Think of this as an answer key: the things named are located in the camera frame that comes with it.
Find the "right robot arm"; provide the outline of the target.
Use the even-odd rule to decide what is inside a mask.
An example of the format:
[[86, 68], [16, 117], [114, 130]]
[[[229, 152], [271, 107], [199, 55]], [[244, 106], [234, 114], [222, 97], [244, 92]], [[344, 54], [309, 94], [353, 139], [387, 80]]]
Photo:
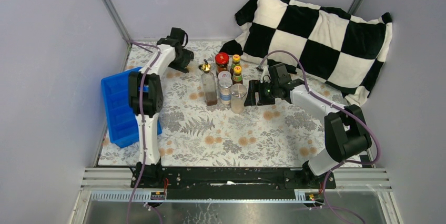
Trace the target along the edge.
[[372, 145], [362, 110], [327, 100], [309, 88], [302, 79], [292, 79], [283, 63], [268, 68], [268, 80], [250, 80], [244, 106], [273, 105], [276, 99], [303, 108], [320, 120], [325, 147], [302, 166], [302, 183], [315, 188], [322, 175]]

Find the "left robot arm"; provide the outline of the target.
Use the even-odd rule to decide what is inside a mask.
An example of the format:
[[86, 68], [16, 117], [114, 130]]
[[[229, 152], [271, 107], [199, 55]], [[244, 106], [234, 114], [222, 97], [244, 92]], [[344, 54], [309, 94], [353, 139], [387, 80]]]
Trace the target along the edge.
[[187, 33], [173, 27], [167, 37], [160, 38], [156, 45], [150, 45], [156, 50], [154, 57], [128, 77], [129, 106], [137, 120], [140, 143], [136, 176], [143, 177], [143, 181], [152, 188], [163, 182], [158, 149], [158, 118], [164, 103], [161, 77], [169, 67], [189, 72], [187, 66], [194, 59], [194, 53], [185, 49], [187, 43]]

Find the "tall glass spice canister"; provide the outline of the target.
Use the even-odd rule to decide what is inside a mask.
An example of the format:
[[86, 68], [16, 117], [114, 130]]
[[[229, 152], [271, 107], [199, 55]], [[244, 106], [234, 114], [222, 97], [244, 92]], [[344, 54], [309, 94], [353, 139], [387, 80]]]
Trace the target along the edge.
[[243, 84], [234, 84], [231, 89], [231, 111], [235, 114], [241, 114], [244, 109], [244, 102], [248, 89]]

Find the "metal lid shaker jar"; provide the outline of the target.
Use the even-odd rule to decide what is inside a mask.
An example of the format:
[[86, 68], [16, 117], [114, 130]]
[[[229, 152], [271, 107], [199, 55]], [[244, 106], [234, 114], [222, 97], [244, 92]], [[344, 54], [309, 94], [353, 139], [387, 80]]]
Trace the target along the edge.
[[219, 80], [218, 84], [221, 103], [223, 105], [230, 105], [232, 80], [228, 77], [223, 77]]

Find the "blue divided plastic bin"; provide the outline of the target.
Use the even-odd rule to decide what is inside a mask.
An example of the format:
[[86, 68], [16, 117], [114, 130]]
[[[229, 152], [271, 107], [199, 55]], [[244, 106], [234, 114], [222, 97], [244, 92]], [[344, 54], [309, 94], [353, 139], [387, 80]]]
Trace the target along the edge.
[[146, 147], [157, 142], [164, 98], [160, 76], [134, 68], [101, 80], [110, 142], [120, 148], [140, 140]]

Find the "glass oil bottle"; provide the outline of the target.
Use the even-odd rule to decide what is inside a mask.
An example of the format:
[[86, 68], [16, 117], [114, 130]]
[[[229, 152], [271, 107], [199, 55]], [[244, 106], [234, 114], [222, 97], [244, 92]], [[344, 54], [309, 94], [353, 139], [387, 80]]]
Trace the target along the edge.
[[214, 74], [211, 72], [211, 64], [204, 59], [204, 63], [199, 65], [202, 71], [201, 82], [204, 92], [205, 103], [207, 106], [213, 106], [218, 103], [217, 90]]

